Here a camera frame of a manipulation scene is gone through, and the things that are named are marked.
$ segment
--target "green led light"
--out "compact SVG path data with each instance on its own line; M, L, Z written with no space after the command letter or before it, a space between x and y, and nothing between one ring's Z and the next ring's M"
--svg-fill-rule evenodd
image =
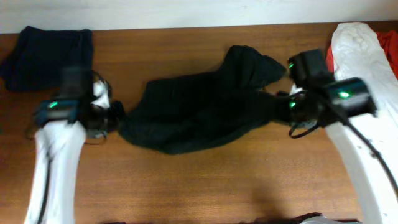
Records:
M340 98L348 98L351 96L351 94L347 92L339 92L338 95L340 96Z
M51 103L50 105L49 105L49 108L53 108L54 106L57 106L58 105L58 102L53 102L53 103Z

